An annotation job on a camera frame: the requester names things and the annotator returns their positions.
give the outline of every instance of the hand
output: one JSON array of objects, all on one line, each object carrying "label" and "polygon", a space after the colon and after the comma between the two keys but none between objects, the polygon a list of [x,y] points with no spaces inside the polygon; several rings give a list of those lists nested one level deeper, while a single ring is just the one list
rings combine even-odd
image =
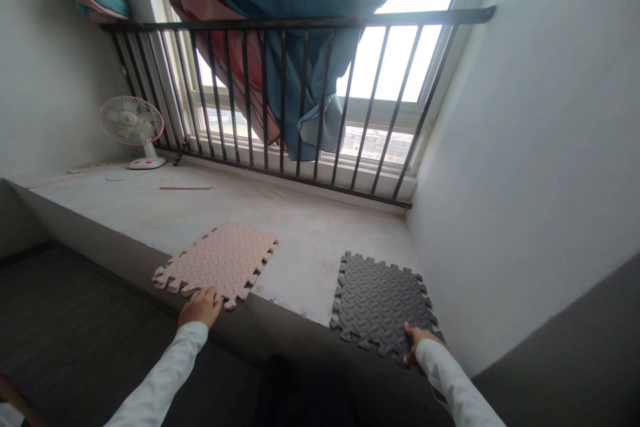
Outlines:
[{"label": "hand", "polygon": [[219,298],[215,304],[215,288],[209,287],[202,289],[191,296],[189,301],[182,308],[178,317],[178,328],[189,322],[202,322],[211,329],[213,323],[218,318],[220,309],[222,308],[222,298]]},{"label": "hand", "polygon": [[433,335],[429,330],[422,330],[418,327],[411,328],[409,327],[409,323],[405,322],[405,333],[411,339],[413,339],[413,347],[411,347],[411,352],[409,352],[409,354],[404,358],[405,364],[409,367],[414,366],[418,363],[415,358],[415,351],[418,348],[418,344],[420,343],[420,341],[424,339],[435,340],[438,344],[445,347],[449,351],[449,353],[451,353],[451,349],[446,344],[444,344],[442,340]]}]

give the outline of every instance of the gray foam mat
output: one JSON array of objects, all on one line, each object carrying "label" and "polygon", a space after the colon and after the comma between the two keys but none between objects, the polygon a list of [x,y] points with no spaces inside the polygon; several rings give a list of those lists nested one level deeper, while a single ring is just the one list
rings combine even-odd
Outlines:
[{"label": "gray foam mat", "polygon": [[331,319],[330,327],[342,330],[342,340],[350,342],[354,334],[360,338],[359,347],[370,350],[370,343],[377,344],[380,357],[395,353],[400,365],[411,349],[405,321],[411,327],[430,330],[444,342],[442,333],[433,329],[438,320],[430,310],[422,276],[351,252],[342,257],[340,272],[333,303],[338,318]]}]

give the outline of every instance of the fan base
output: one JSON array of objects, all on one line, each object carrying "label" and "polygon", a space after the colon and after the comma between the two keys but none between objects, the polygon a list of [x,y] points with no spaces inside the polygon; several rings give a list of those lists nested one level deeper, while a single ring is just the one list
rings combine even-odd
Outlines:
[{"label": "fan base", "polygon": [[162,157],[142,157],[132,161],[127,168],[132,170],[150,170],[162,167],[165,163],[167,163],[167,160],[163,159]]}]

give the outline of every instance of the sky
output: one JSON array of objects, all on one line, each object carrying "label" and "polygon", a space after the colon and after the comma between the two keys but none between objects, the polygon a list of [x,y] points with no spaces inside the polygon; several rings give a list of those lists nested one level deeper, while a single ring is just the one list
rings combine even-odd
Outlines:
[{"label": "sky", "polygon": [[[396,13],[411,11],[446,10],[451,0],[387,0],[376,13]],[[407,60],[415,38],[417,27],[392,27],[389,31],[385,58],[380,70],[380,79],[375,98],[397,100],[400,85],[405,74]],[[351,84],[351,95],[370,98],[373,79],[377,68],[380,48],[384,38],[384,27],[371,27],[365,30],[355,60],[355,70]],[[431,54],[440,34],[440,26],[424,27],[418,48],[413,59],[413,65],[407,86],[403,95],[404,101],[417,101],[422,88]],[[344,96],[347,90],[349,71],[338,80],[338,94]]]}]

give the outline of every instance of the metal railing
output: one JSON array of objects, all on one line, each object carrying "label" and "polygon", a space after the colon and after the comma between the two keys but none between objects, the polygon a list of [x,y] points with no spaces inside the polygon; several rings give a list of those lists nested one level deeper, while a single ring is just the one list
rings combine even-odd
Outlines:
[{"label": "metal railing", "polygon": [[[459,10],[444,10],[444,11],[427,11],[427,12],[416,12],[416,13],[387,13],[387,14],[378,14],[378,15],[370,15],[367,17],[310,17],[310,18],[292,18],[292,19],[243,19],[243,20],[221,20],[221,21],[199,21],[199,22],[180,22],[180,23],[116,23],[116,24],[104,24],[102,28],[107,32],[110,32],[113,38],[113,42],[115,48],[117,50],[120,62],[122,64],[125,76],[127,78],[127,82],[129,84],[129,88],[131,90],[132,95],[140,96],[150,103],[153,103],[156,107],[160,108],[160,102],[158,97],[157,89],[154,86],[154,81],[151,74],[150,65],[153,66],[153,70],[156,74],[156,78],[160,81],[161,85],[159,90],[163,96],[163,101],[165,105],[165,111],[161,109],[161,113],[165,116],[165,119],[168,120],[167,123],[171,127],[171,133],[173,135],[173,140],[175,147],[171,146],[171,142],[169,139],[168,129],[165,129],[163,134],[163,142],[159,142],[158,147],[161,149],[167,149],[170,151],[175,151],[178,153],[178,157],[174,165],[177,165],[182,155],[188,155],[200,159],[206,159],[209,161],[214,161],[217,163],[223,163],[225,165],[230,165],[233,167],[240,167],[243,169],[264,173],[266,175],[272,175],[275,177],[285,178],[301,183],[305,183],[307,185],[314,185],[316,187],[322,187],[325,189],[330,189],[333,191],[338,191],[341,193],[348,193],[350,195],[356,195],[358,197],[363,197],[367,199],[372,199],[375,201],[381,201],[385,203],[389,203],[391,205],[396,205],[404,208],[411,208],[411,203],[408,201],[398,200],[397,196],[400,191],[400,187],[407,173],[407,168],[413,154],[415,152],[416,144],[418,141],[419,134],[422,130],[423,124],[427,117],[427,113],[429,111],[429,107],[431,102],[433,101],[433,96],[435,90],[438,86],[438,82],[440,77],[442,76],[442,72],[445,66],[445,62],[451,52],[451,46],[453,43],[453,39],[457,32],[459,25],[471,25],[478,23],[486,23],[490,20],[495,12],[495,7],[488,7],[482,9],[459,9]],[[438,56],[436,59],[436,55],[432,56],[431,62],[429,64],[429,68],[427,70],[427,74],[425,77],[425,83],[427,78],[433,79],[431,81],[430,86],[428,87],[428,93],[426,96],[423,96],[426,100],[424,101],[424,107],[419,117],[419,121],[415,126],[415,133],[413,135],[413,139],[411,141],[411,145],[409,146],[409,150],[407,155],[405,156],[403,165],[397,176],[397,183],[395,185],[395,189],[393,190],[393,194],[390,197],[380,196],[375,194],[375,190],[378,186],[378,181],[380,178],[381,171],[383,169],[383,164],[385,163],[385,156],[387,154],[387,149],[389,147],[389,142],[391,140],[391,135],[393,133],[393,129],[398,117],[398,113],[401,107],[401,101],[403,98],[403,93],[405,90],[405,86],[407,84],[407,80],[409,78],[409,72],[411,70],[411,65],[413,62],[413,58],[415,52],[418,47],[418,42],[420,40],[421,32],[425,25],[451,25],[450,31],[448,35],[444,35],[443,32],[445,28],[442,28],[440,38],[438,40],[438,45],[443,44],[442,54]],[[361,159],[363,155],[363,148],[365,145],[365,139],[367,135],[367,129],[369,128],[369,120],[371,119],[371,112],[373,109],[374,101],[375,101],[375,91],[377,88],[377,84],[380,78],[380,71],[383,64],[383,59],[385,56],[385,49],[387,47],[387,40],[389,38],[389,30],[391,27],[396,26],[414,26],[417,27],[417,31],[415,34],[415,39],[413,41],[413,46],[411,48],[411,53],[409,54],[409,60],[407,62],[407,67],[405,70],[405,74],[402,80],[402,84],[400,87],[400,91],[398,94],[398,99],[395,102],[395,108],[391,115],[391,121],[389,122],[387,129],[387,136],[385,138],[384,146],[382,149],[382,154],[380,156],[380,160],[378,162],[377,170],[375,173],[375,178],[373,180],[373,184],[369,191],[359,191],[355,189],[356,177],[359,173],[359,168],[361,164]],[[304,115],[304,107],[305,107],[305,82],[306,82],[306,65],[307,65],[307,53],[309,50],[309,32],[312,29],[324,29],[327,30],[327,39],[328,39],[328,48],[327,48],[327,67],[324,72],[324,80],[323,80],[323,89],[322,89],[322,98],[326,99],[327,92],[327,78],[329,75],[329,62],[331,60],[331,48],[333,44],[333,34],[336,29],[344,29],[344,28],[360,28],[361,32],[364,31],[366,27],[384,27],[385,34],[384,40],[382,42],[382,48],[379,54],[379,60],[375,72],[375,78],[373,81],[373,88],[371,98],[369,100],[367,113],[365,116],[364,124],[363,124],[363,134],[359,146],[359,151],[357,158],[355,160],[355,169],[353,170],[353,177],[351,179],[351,185],[347,187],[340,187],[336,185],[336,173],[338,170],[339,163],[339,152],[342,146],[342,141],[345,134],[345,121],[347,118],[347,109],[349,107],[349,92],[351,90],[351,82],[353,79],[353,66],[355,64],[355,53],[351,61],[351,68],[349,69],[349,77],[347,80],[347,92],[343,105],[343,114],[341,118],[340,124],[340,135],[338,139],[337,151],[335,154],[335,161],[333,164],[333,174],[331,176],[331,181],[320,181],[318,179],[318,165],[320,161],[320,140],[322,137],[323,131],[323,122],[324,122],[324,111],[320,109],[319,111],[319,128],[317,134],[317,147],[315,152],[315,160],[313,167],[313,176],[305,177],[301,175],[300,170],[300,153],[301,153],[301,143],[302,139],[300,135],[298,135],[298,146],[297,146],[297,154],[298,160],[295,166],[295,175],[290,173],[285,173],[284,169],[284,157],[285,157],[285,142],[282,141],[283,133],[284,133],[284,121],[285,121],[285,85],[286,85],[286,42],[287,42],[287,30],[288,29],[302,29],[304,30],[304,38],[305,38],[305,46],[304,46],[304,54],[303,54],[303,72],[301,76],[301,102],[300,102],[300,116]],[[269,169],[269,142],[267,140],[267,92],[266,92],[266,63],[265,63],[265,31],[266,30],[280,30],[281,38],[282,38],[282,54],[281,54],[281,102],[280,102],[280,148],[279,148],[279,169],[277,171],[273,169]],[[182,42],[179,38],[179,32],[186,31],[189,34],[189,38],[191,40],[191,50],[193,52],[194,64],[195,64],[195,72],[197,78],[197,86],[199,89],[201,107],[204,113],[204,124],[207,133],[207,144],[209,147],[209,155],[205,155],[203,153],[202,143],[199,135],[199,128],[197,126],[197,118],[199,114],[197,113],[194,102],[191,96],[191,92],[189,91],[189,80],[187,74],[187,67],[185,66],[185,52],[183,51],[187,47],[182,47]],[[214,94],[214,102],[215,102],[215,110],[217,114],[217,121],[219,125],[219,139],[217,140],[221,144],[222,156],[215,155],[215,149],[213,147],[212,133],[211,128],[208,122],[209,116],[207,114],[207,102],[205,100],[205,93],[202,86],[202,74],[200,72],[199,62],[197,60],[197,50],[195,43],[195,34],[198,32],[206,31],[207,32],[207,49],[211,62],[211,76],[213,79],[213,94]],[[221,120],[221,105],[219,100],[219,92],[216,86],[215,81],[215,62],[213,60],[213,49],[211,45],[211,35],[209,34],[211,31],[222,31],[223,32],[223,42],[224,42],[224,53],[225,53],[225,63],[227,72],[231,71],[231,62],[229,56],[229,31],[240,31],[241,32],[241,40],[242,40],[242,62],[243,62],[243,72],[244,72],[244,88],[245,88],[245,99],[246,99],[246,108],[247,112],[250,112],[250,100],[249,100],[249,75],[247,70],[247,32],[248,31],[257,31],[259,33],[260,44],[261,44],[261,56],[262,56],[262,107],[263,107],[263,154],[264,161],[263,167],[257,167],[254,164],[254,139],[251,138],[251,114],[247,114],[247,142],[249,148],[249,162],[243,163],[240,158],[240,150],[238,144],[238,135],[237,135],[237,127],[235,121],[235,106],[234,106],[234,98],[233,98],[233,82],[228,81],[227,88],[229,89],[229,109],[231,110],[231,121],[233,127],[233,147],[235,152],[235,161],[229,160],[227,158],[227,148],[225,146],[225,134],[222,127]],[[167,48],[167,38],[165,38],[166,34],[173,33],[175,38],[175,48],[177,50],[177,65],[172,65],[169,55],[169,49]],[[143,38],[146,40],[148,52],[147,54],[145,48],[143,47]],[[135,52],[132,46],[132,41],[135,41]],[[161,45],[161,48],[154,48],[154,43],[157,46]],[[135,76],[136,84],[138,85],[139,90],[136,90],[132,81],[132,77],[129,73],[129,68],[127,68],[128,60],[133,74]],[[181,92],[179,91],[179,82],[177,81],[174,74],[174,67],[177,70],[177,74],[182,76],[182,81],[184,85],[184,89],[186,89],[186,95],[182,98],[186,98],[189,106],[189,113],[191,119],[185,119],[183,114],[183,110],[181,109]],[[144,72],[144,76],[146,78],[147,86],[149,88],[149,92],[144,88],[144,82],[141,76],[141,70]],[[169,99],[167,98],[167,92],[170,93],[170,96],[173,96],[173,101],[177,106],[177,113],[179,118],[174,118],[174,115],[171,115],[171,109],[169,108]],[[275,105],[271,105],[271,109],[277,108]],[[195,136],[195,146],[194,149],[190,142],[190,136],[187,134],[187,122],[193,125],[193,131]]]}]

